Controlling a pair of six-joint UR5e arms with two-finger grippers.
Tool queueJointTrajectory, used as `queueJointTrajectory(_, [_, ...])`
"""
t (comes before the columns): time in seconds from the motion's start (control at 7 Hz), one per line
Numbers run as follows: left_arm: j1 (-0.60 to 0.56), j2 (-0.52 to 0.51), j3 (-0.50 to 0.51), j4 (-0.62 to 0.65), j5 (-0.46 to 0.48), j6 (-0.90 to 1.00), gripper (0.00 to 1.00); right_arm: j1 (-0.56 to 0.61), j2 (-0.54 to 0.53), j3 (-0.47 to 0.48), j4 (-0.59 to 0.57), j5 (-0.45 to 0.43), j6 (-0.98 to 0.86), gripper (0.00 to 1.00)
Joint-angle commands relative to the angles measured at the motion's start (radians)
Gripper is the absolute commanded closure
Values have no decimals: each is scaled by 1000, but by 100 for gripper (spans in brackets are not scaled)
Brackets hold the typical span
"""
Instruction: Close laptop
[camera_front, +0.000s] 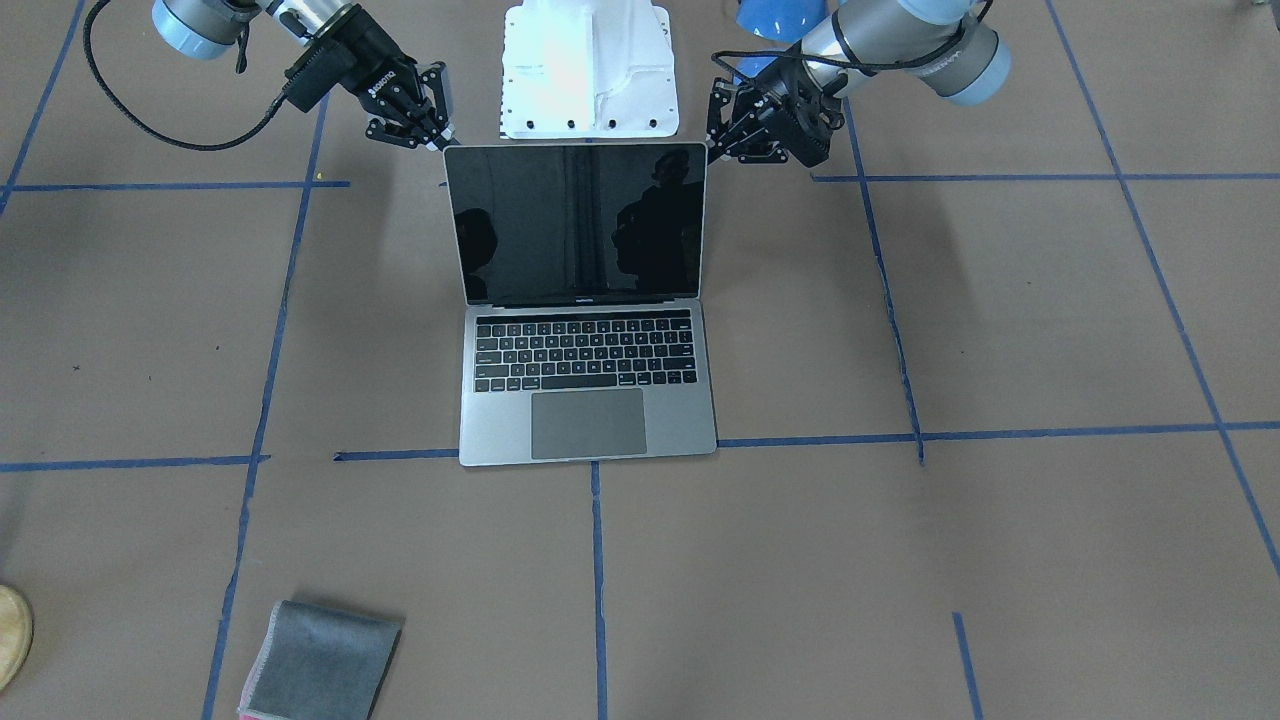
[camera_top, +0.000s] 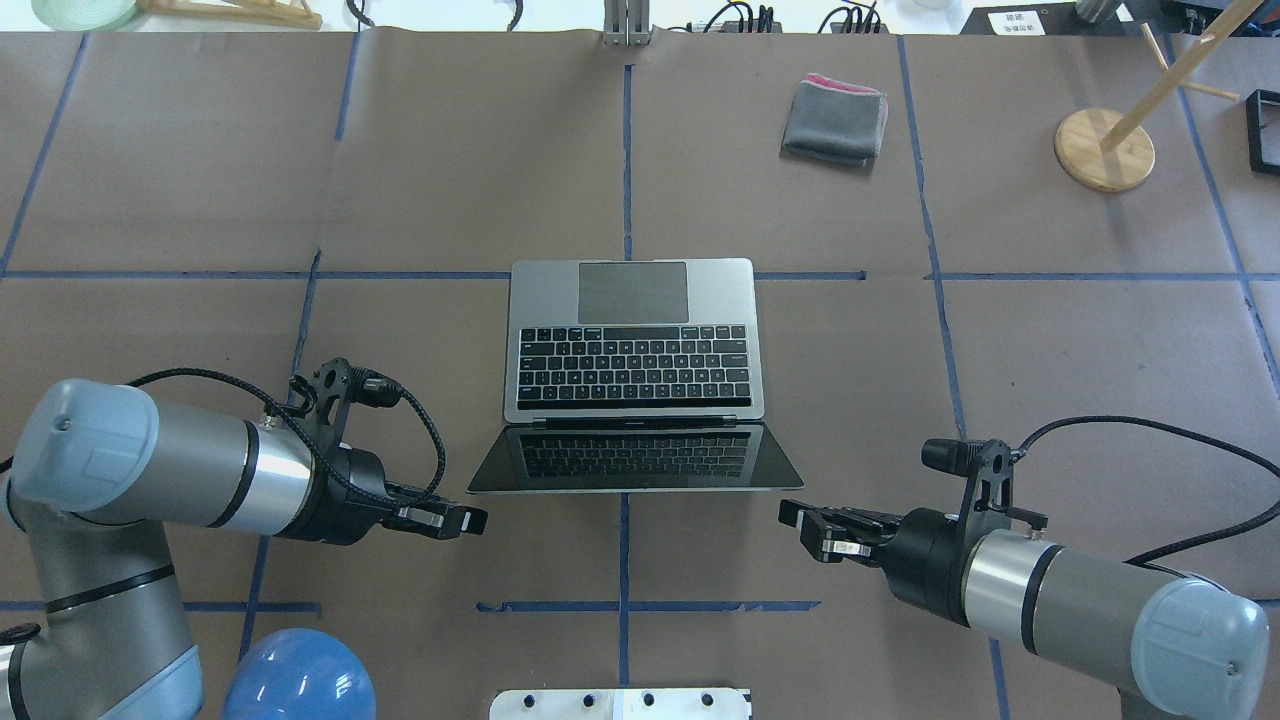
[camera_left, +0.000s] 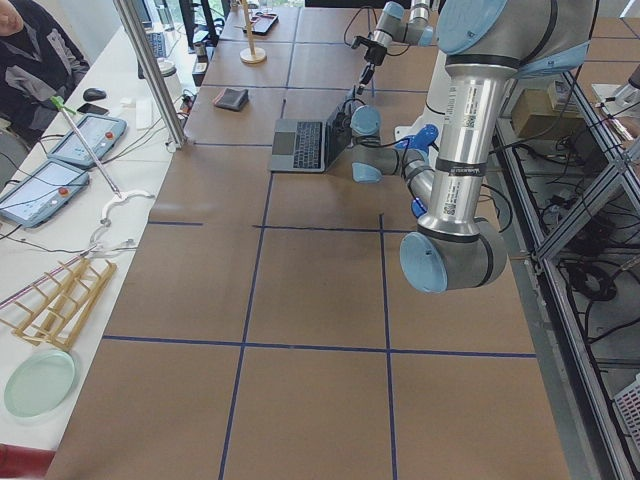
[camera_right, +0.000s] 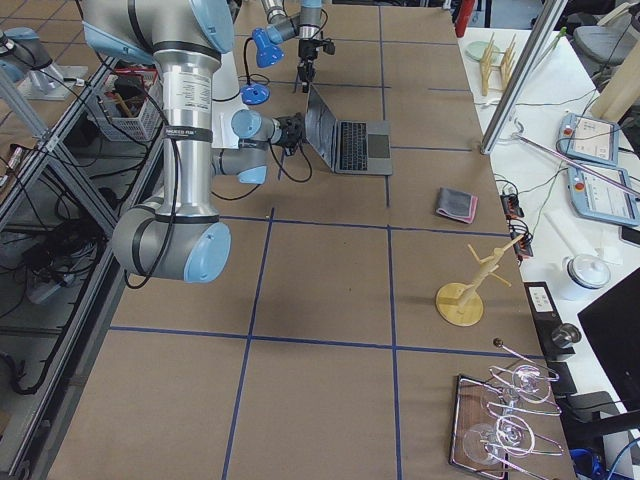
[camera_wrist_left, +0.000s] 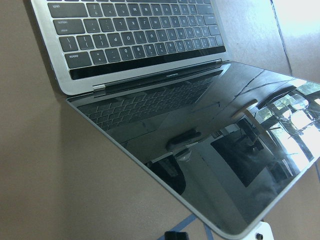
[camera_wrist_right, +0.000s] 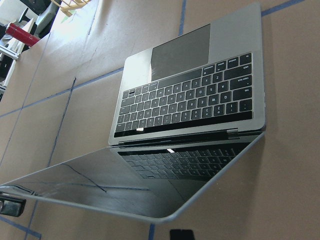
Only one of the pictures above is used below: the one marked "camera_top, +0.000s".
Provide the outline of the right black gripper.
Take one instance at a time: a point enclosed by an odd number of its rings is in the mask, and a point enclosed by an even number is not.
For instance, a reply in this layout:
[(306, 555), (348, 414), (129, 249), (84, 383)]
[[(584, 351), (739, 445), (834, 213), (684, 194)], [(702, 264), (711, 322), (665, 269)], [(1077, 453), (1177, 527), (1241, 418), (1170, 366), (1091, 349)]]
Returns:
[(952, 519), (933, 509), (914, 509), (900, 516), (818, 507), (792, 498), (780, 501), (780, 521), (800, 529), (800, 543), (815, 561), (881, 566), (897, 600), (961, 626), (969, 625), (963, 583), (982, 519), (982, 511), (970, 509)]

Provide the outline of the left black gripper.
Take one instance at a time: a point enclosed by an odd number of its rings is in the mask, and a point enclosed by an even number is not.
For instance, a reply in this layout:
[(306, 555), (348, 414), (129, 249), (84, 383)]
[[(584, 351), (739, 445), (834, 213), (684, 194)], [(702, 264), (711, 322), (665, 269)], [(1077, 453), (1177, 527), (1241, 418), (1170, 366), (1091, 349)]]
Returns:
[[(296, 518), (298, 541), (349, 546), (411, 501), (419, 491), (408, 486), (387, 483), (381, 460), (369, 451), (338, 447), (330, 456), (332, 465), (364, 493), (333, 480), (316, 477), (306, 502)], [(461, 503), (426, 503), (424, 507), (402, 507), (392, 515), (392, 529), (438, 541), (462, 534), (481, 536), (488, 511)]]

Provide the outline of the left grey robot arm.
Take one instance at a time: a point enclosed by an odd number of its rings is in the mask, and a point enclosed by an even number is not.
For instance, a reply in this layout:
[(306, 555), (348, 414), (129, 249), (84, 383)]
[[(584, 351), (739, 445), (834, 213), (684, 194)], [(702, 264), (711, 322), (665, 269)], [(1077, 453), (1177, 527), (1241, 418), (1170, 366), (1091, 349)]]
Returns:
[(3, 512), (31, 543), (46, 626), (3, 634), (5, 719), (192, 719), (198, 646), (166, 524), (352, 544), (372, 527), (480, 534), (481, 509), (389, 482), (340, 436), (352, 404), (392, 407), (394, 380), (337, 359), (292, 380), (278, 427), (140, 386), (69, 379), (29, 416)]

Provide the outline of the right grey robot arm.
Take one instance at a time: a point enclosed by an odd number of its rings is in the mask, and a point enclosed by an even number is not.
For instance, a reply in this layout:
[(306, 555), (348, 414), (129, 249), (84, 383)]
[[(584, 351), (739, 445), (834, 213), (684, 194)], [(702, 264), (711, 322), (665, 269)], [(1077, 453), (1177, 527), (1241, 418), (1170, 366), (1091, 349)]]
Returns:
[(1004, 525), (961, 539), (963, 521), (931, 509), (897, 516), (786, 498), (780, 520), (819, 562), (878, 568), (904, 603), (1115, 687), (1125, 719), (1248, 719), (1258, 703), (1265, 611), (1204, 578)]

